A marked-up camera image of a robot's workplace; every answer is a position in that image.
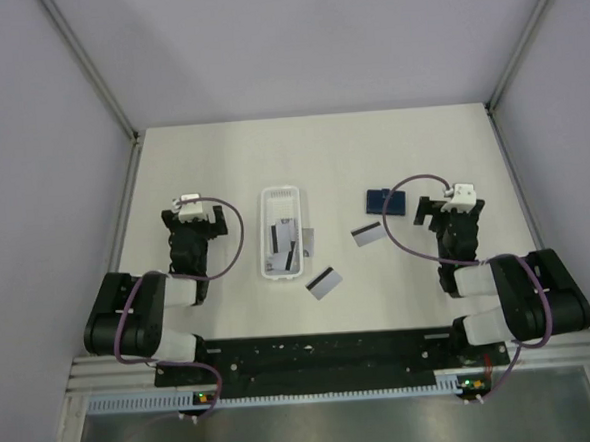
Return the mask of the white plastic basket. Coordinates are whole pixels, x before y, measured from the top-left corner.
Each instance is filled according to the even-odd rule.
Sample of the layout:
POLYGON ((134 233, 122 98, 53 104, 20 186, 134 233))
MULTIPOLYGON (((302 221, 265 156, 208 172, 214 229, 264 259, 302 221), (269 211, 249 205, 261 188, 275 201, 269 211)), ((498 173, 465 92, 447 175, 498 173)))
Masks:
POLYGON ((292 185, 271 186, 260 193, 261 275, 291 280, 304 270, 301 196, 292 185))

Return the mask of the blue card holder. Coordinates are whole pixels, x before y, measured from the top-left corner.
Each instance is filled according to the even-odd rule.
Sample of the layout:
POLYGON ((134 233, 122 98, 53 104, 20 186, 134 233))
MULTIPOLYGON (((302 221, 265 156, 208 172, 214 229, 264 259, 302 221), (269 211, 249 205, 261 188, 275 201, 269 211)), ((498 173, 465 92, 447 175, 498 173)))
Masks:
POLYGON ((366 214, 381 215, 386 204, 387 214, 402 217, 406 215, 406 193, 403 190, 390 192, 388 188, 366 191, 366 214))

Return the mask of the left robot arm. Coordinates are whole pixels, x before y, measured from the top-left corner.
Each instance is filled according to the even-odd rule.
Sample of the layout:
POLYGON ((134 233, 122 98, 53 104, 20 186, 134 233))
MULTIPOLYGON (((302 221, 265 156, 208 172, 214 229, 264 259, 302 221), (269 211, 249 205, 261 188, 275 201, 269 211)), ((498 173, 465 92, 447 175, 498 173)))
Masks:
POLYGON ((164 327, 168 309, 190 308, 206 299, 208 242, 226 235, 223 207, 212 208, 215 220, 204 214, 185 217, 161 212, 169 230, 169 273, 143 278, 110 272, 102 280, 84 329, 84 347, 91 354, 176 361, 176 373, 190 384, 210 374, 210 360, 198 349, 201 338, 164 327))

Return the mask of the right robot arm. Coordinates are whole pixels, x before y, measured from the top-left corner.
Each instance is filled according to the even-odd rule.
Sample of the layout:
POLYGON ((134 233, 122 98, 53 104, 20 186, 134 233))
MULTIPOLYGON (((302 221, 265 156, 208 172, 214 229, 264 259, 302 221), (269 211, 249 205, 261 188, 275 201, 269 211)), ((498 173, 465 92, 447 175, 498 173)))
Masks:
POLYGON ((483 266, 470 263, 477 257, 483 208, 484 201, 479 200, 469 211, 449 210, 444 201, 422 196, 413 221, 418 226, 431 218, 429 230, 438 242, 437 273, 443 291, 452 298, 498 298, 496 308, 453 321, 449 352, 465 367, 483 358, 487 344, 533 341, 547 330, 568 334, 590 326, 590 304, 553 249, 517 259, 502 255, 483 266))

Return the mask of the silver card black stripe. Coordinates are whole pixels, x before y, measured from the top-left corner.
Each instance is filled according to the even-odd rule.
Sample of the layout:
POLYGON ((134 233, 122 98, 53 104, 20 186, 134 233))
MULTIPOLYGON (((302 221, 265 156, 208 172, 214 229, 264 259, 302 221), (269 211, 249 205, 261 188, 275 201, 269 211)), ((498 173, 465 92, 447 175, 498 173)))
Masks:
POLYGON ((306 289, 318 301, 321 301, 329 292, 342 282, 342 277, 331 266, 322 270, 307 285, 306 289))

